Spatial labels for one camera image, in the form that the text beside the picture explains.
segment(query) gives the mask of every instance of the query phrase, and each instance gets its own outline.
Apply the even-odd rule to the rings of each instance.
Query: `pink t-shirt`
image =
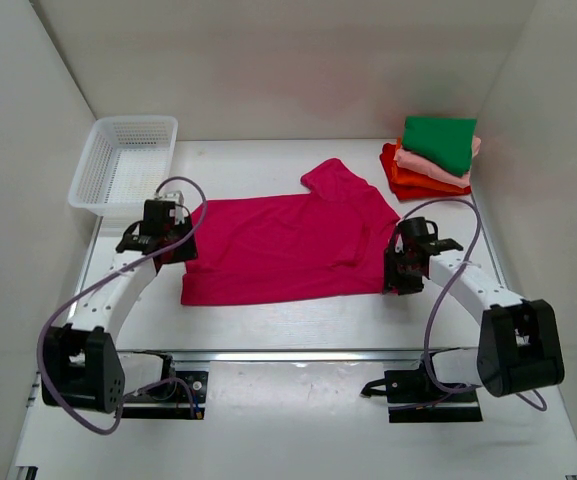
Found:
[[[380,293],[398,215],[332,158],[301,178],[310,193],[209,200],[181,303],[247,305]],[[196,222],[199,211],[192,214]]]

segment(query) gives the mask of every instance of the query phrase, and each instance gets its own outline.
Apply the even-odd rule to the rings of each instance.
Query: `basket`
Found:
[[[159,115],[101,118],[79,159],[68,203],[100,216],[132,216],[143,210],[168,176],[177,120]]]

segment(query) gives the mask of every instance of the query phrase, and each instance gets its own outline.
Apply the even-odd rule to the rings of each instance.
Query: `folded cloth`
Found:
[[[422,198],[441,198],[441,197],[460,197],[470,195],[470,187],[464,188],[463,193],[441,192],[424,187],[406,187],[403,185],[390,185],[390,191],[395,194],[397,200],[404,202],[406,200],[419,200]]]
[[[472,165],[474,118],[408,117],[403,148],[461,177]]]
[[[457,195],[464,193],[464,189],[462,187],[443,183],[433,178],[427,177],[426,175],[422,175],[421,173],[413,172],[411,170],[399,167],[397,162],[393,159],[397,157],[400,151],[400,141],[397,139],[397,145],[386,143],[383,146],[381,152],[381,156],[390,157],[391,173],[389,178],[395,185],[406,187],[422,187],[440,192],[454,193]]]
[[[479,146],[481,145],[481,140],[478,137],[473,137],[472,139],[472,156],[473,158],[479,153]],[[466,188],[470,185],[470,172],[466,172],[462,177],[456,177],[451,175],[443,168],[435,165],[424,157],[421,157],[415,153],[409,152],[400,148],[395,154],[395,162],[399,167],[411,170],[413,172],[426,175],[442,183],[448,183],[450,185],[455,185],[459,188]]]
[[[341,162],[301,177],[310,193],[208,200],[186,263],[184,305],[249,305],[381,293],[399,216]],[[196,223],[201,208],[192,219]]]
[[[438,197],[455,197],[458,195],[469,195],[470,194],[470,187],[463,189],[463,193],[450,193],[450,192],[442,192],[439,190],[431,190],[429,188],[424,187],[410,187],[405,185],[397,185],[391,179],[390,176],[392,174],[392,164],[394,163],[393,155],[380,155],[379,160],[381,161],[381,166],[384,169],[384,173],[386,174],[386,178],[388,179],[388,186],[390,187],[390,191],[397,196],[397,199],[400,201],[405,200],[415,200],[420,198],[438,198]]]

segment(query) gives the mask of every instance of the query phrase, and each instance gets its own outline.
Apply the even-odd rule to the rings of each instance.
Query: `wire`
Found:
[[[177,206],[178,206],[179,208],[181,208],[182,210],[185,210],[189,217],[192,215],[192,214],[190,213],[190,210],[188,210],[188,207],[187,207],[187,206],[182,205],[181,203],[176,203],[175,205],[177,205]]]
[[[546,399],[541,395],[541,393],[539,393],[537,390],[533,390],[532,393],[539,399],[541,405],[536,404],[528,397],[526,397],[523,393],[518,393],[517,396],[535,410],[539,410],[540,412],[545,412],[546,410],[548,410],[548,404],[546,403]]]
[[[124,237],[128,234],[128,233],[132,233],[135,231],[135,228],[137,228],[137,226],[139,226],[139,224],[141,223],[141,220],[137,220],[136,222],[131,223],[130,225],[128,225],[128,228],[126,228],[126,230],[124,230]]]
[[[195,400],[195,409],[196,409],[196,414],[195,416],[201,420],[203,418],[203,415],[201,413],[201,408],[199,408],[199,398],[198,395],[193,394],[193,399]]]
[[[445,402],[450,397],[452,397],[452,393],[448,393],[437,400],[433,400],[432,402],[412,403],[410,405],[401,405],[399,407],[388,407],[388,410],[391,410],[391,411],[420,410],[422,408],[429,408],[429,407],[434,407],[436,405],[439,405],[441,402]]]
[[[156,395],[153,395],[152,393],[148,393],[148,396],[150,396],[150,398],[152,398],[153,400],[156,400],[157,402],[167,402],[168,400],[170,400],[172,397],[175,396],[175,394],[177,393],[177,391],[179,390],[179,387],[177,385],[175,385],[175,388],[172,389],[172,392],[170,392],[168,394],[167,397],[157,397]]]
[[[477,210],[477,207],[472,202],[469,202],[468,200],[463,200],[461,198],[438,198],[435,200],[428,200],[427,202],[424,202],[424,203],[416,206],[415,208],[410,210],[408,213],[406,213],[406,215],[404,215],[402,217],[400,222],[403,220],[406,220],[408,217],[410,217],[410,215],[421,210],[422,208],[425,208],[428,205],[432,205],[434,203],[440,203],[440,202],[456,202],[456,203],[462,203],[464,205],[469,206],[472,209],[473,213],[475,214],[475,218],[477,220],[477,226],[475,228],[475,233],[473,234],[472,240],[470,241],[470,245],[468,245],[468,248],[466,249],[466,253],[464,254],[464,258],[463,258],[463,261],[461,262],[460,267],[453,274],[453,276],[450,277],[450,280],[448,280],[448,282],[446,283],[444,288],[441,290],[441,292],[439,293],[439,296],[437,297],[437,300],[435,300],[435,303],[432,306],[432,310],[430,311],[430,315],[428,317],[428,323],[426,324],[426,331],[424,332],[423,358],[424,358],[424,365],[426,367],[426,372],[428,373],[428,377],[430,377],[430,380],[432,381],[432,383],[439,390],[441,390],[442,392],[446,392],[448,394],[467,393],[467,392],[472,392],[473,390],[476,390],[478,388],[478,386],[477,385],[470,385],[467,387],[456,387],[456,388],[455,387],[448,387],[447,385],[444,385],[443,383],[441,383],[439,381],[439,379],[437,378],[437,376],[435,375],[435,372],[432,368],[431,358],[430,358],[430,335],[432,333],[432,327],[435,323],[435,319],[437,317],[437,312],[439,311],[439,307],[441,306],[441,303],[444,301],[444,298],[446,298],[446,295],[448,294],[448,291],[450,290],[450,288],[455,284],[457,279],[461,276],[461,274],[468,267],[468,265],[470,265],[472,263],[472,262],[470,262],[470,257],[472,256],[472,252],[475,249],[475,244],[477,243],[477,240],[479,240],[479,237],[481,235],[481,230],[482,230],[483,222],[481,220],[481,214],[479,213],[479,210]],[[528,405],[530,405],[531,407],[539,410],[540,412],[545,412],[548,409],[548,404],[546,403],[546,400],[537,390],[533,390],[532,392],[537,396],[537,398],[541,402],[541,405],[534,403],[532,400],[527,398],[525,395],[522,395],[521,393],[518,393],[517,396],[520,399],[522,399],[524,402],[526,402]]]
[[[189,183],[199,193],[199,196],[201,197],[201,207],[203,207],[203,208],[201,210],[201,214],[199,215],[199,220],[197,220],[197,224],[194,225],[190,229],[190,231],[183,238],[179,239],[177,242],[172,243],[166,247],[163,247],[163,248],[161,248],[161,249],[159,249],[159,250],[157,250],[157,251],[155,251],[149,255],[145,255],[145,256],[135,260],[134,262],[131,262],[128,265],[123,266],[122,268],[113,271],[112,273],[110,273],[106,277],[102,278],[98,282],[94,283],[90,287],[79,292],[77,295],[72,297],[70,300],[68,300],[66,303],[64,303],[62,306],[60,306],[57,310],[55,310],[55,312],[50,316],[50,318],[48,318],[46,323],[44,323],[44,325],[43,325],[43,327],[39,333],[39,339],[37,341],[36,355],[37,355],[37,364],[39,367],[39,373],[41,375],[41,378],[43,379],[44,387],[52,395],[52,398],[55,400],[55,402],[57,402],[57,404],[61,408],[63,408],[68,415],[70,415],[75,421],[80,423],[82,426],[84,426],[88,430],[90,430],[94,433],[97,433],[99,435],[110,435],[115,430],[117,430],[117,427],[119,426],[119,422],[121,420],[121,413],[123,412],[123,401],[125,399],[125,396],[124,396],[124,399],[122,399],[122,401],[117,406],[117,411],[115,413],[115,422],[109,428],[98,427],[98,426],[92,424],[91,422],[89,422],[88,420],[86,420],[84,417],[82,417],[79,413],[77,413],[77,411],[73,407],[71,407],[68,404],[68,402],[66,402],[66,400],[59,393],[59,391],[55,387],[55,384],[53,383],[52,379],[48,375],[48,371],[46,369],[46,363],[44,361],[44,353],[43,353],[44,343],[46,341],[46,335],[48,334],[48,330],[50,329],[52,324],[55,323],[55,321],[61,316],[61,314],[64,313],[68,308],[70,308],[70,306],[72,304],[81,300],[82,298],[89,295],[90,293],[100,289],[104,285],[108,284],[109,282],[111,282],[112,280],[117,278],[122,273],[130,271],[132,268],[135,268],[138,265],[141,265],[142,263],[147,262],[148,260],[150,260],[150,259],[152,259],[158,255],[162,255],[164,253],[170,252],[170,251],[178,248],[179,246],[181,246],[185,242],[187,242],[194,235],[194,233],[201,226],[201,224],[204,221],[204,218],[206,217],[208,200],[206,199],[206,195],[204,194],[204,191],[201,189],[201,187],[199,185],[197,185],[197,183],[195,183],[194,181],[192,181],[186,177],[170,177],[170,178],[164,180],[157,187],[156,193],[159,193],[159,191],[164,187],[164,185],[166,185],[166,184],[168,184],[174,180],[181,180],[183,182]],[[186,384],[186,382],[184,382],[183,380],[178,379],[177,377],[170,377],[166,380],[162,380],[162,382],[157,382],[157,383],[153,383],[150,385],[146,385],[146,387],[142,388],[141,391],[144,391],[144,389],[151,389],[151,388],[155,388],[156,386],[160,386],[160,385],[164,385],[166,383],[174,382],[174,383],[178,383],[182,387],[184,387],[184,389],[186,389],[186,392],[189,394],[188,398],[192,398],[192,396],[190,395],[190,389],[188,388],[188,385]],[[194,413],[194,406],[192,405],[192,402],[191,402],[190,409],[191,409],[191,413]]]

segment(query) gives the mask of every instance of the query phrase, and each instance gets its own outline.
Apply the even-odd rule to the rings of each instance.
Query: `pink folded cloth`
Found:
[[[479,147],[481,146],[481,139],[478,137],[472,138],[472,156],[479,153]],[[395,161],[397,166],[405,168],[407,170],[412,170],[413,172],[421,173],[427,177],[434,178],[440,182],[448,183],[450,185],[456,185],[460,188],[466,188],[470,185],[470,172],[467,172],[463,177],[456,177],[438,165],[435,165],[430,160],[426,160],[415,153],[409,152],[400,148],[395,154]]]

